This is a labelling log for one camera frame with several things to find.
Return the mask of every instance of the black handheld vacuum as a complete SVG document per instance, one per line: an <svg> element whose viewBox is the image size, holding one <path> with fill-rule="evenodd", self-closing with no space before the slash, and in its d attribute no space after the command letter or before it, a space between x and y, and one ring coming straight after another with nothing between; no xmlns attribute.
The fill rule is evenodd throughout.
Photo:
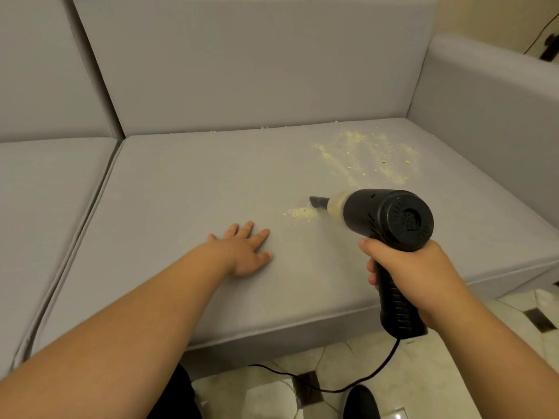
<svg viewBox="0 0 559 419"><path fill-rule="evenodd" d="M419 250L433 234L429 206L409 191L360 189L332 198L312 196L310 200L313 207L327 210L352 231L396 250ZM402 295L390 273L377 262L374 269L383 328L399 340L425 335L427 327L418 310Z"/></svg>

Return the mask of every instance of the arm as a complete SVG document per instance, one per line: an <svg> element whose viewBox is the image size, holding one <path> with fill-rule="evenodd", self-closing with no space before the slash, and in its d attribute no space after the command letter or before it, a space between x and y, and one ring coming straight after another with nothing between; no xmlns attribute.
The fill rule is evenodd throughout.
<svg viewBox="0 0 559 419"><path fill-rule="evenodd" d="M553 417L559 375L466 287L434 241L415 253L363 239L360 248L388 269L430 328L447 346L485 419ZM372 260L369 282L376 284Z"/></svg>
<svg viewBox="0 0 559 419"><path fill-rule="evenodd" d="M145 418L227 275L272 260L248 222L208 241L78 325L0 381L0 417Z"/></svg>

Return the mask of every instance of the black tile inlay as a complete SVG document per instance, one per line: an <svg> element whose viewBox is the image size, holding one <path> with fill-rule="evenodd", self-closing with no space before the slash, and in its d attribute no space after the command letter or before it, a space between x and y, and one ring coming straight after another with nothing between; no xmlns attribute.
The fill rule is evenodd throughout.
<svg viewBox="0 0 559 419"><path fill-rule="evenodd" d="M530 322L535 325L535 327L540 332L548 332L557 329L554 324L542 313L538 308L526 310L524 312L526 317L530 319Z"/></svg>
<svg viewBox="0 0 559 419"><path fill-rule="evenodd" d="M318 378L316 377L315 371L307 372L301 375L297 375L299 379L308 382L315 387L320 387L318 384ZM297 403L299 408L303 408L310 404L319 403L323 400L322 393L316 389L312 389L304 385L299 379L291 378L293 380L293 388L295 388L295 394L297 395Z"/></svg>

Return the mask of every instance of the black cable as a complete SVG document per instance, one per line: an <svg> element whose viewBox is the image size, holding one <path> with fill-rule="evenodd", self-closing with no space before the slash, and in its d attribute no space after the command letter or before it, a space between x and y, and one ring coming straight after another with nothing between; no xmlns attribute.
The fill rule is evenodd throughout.
<svg viewBox="0 0 559 419"><path fill-rule="evenodd" d="M532 47L534 46L534 44L536 43L536 41L539 40L540 36L542 36L543 31L545 31L546 28L547 28L549 25L551 25L551 22L553 22L553 21L554 21L555 19L557 19L558 17L559 17L559 13L557 13L557 14L553 17L553 19L551 19L551 20L547 23L547 25L545 25L545 26L543 27L543 29L540 31L540 33L538 34L538 36L535 38L534 42L528 47L528 49L527 49L526 51L524 51L524 54L526 54L528 51L530 51L530 48L532 48Z"/></svg>
<svg viewBox="0 0 559 419"><path fill-rule="evenodd" d="M289 373L289 372L278 372L277 370L270 369L268 366L259 365L259 364L254 364L254 365L249 365L249 366L263 367L264 369L268 369L270 372L276 373L278 375L287 375L288 377L297 379L300 383L306 385L307 387L311 387L312 389L315 389L315 390L323 392L323 393L338 394L338 393L343 393L343 392L347 391L349 388L353 388L357 384L360 384L361 382L365 382L366 380L369 380L369 379L373 378L375 375L377 375L382 369L384 369L384 367L388 364L390 359L392 359L392 356L394 356L394 353L396 352L396 349L398 348L398 345L400 345L400 340L396 340L396 343L394 344L394 347L392 347L392 350L390 351L390 354L388 354L388 357L382 362L381 366L377 367L377 370L375 370L372 374L370 374L370 375L368 375L364 378L360 378L360 379L352 382L350 385L345 386L344 388L340 388L340 389L322 389L320 387L315 387L314 385L309 384L307 381L299 378L297 375L294 375L294 374Z"/></svg>

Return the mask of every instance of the beige wall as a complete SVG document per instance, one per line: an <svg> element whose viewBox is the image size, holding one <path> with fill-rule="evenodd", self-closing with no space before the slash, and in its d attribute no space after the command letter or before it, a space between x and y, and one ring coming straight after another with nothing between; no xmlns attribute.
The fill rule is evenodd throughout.
<svg viewBox="0 0 559 419"><path fill-rule="evenodd" d="M457 32L524 52L557 13L559 0L439 0L435 33ZM543 39L553 31L559 32L556 22ZM535 51L536 47L530 54L539 56Z"/></svg>

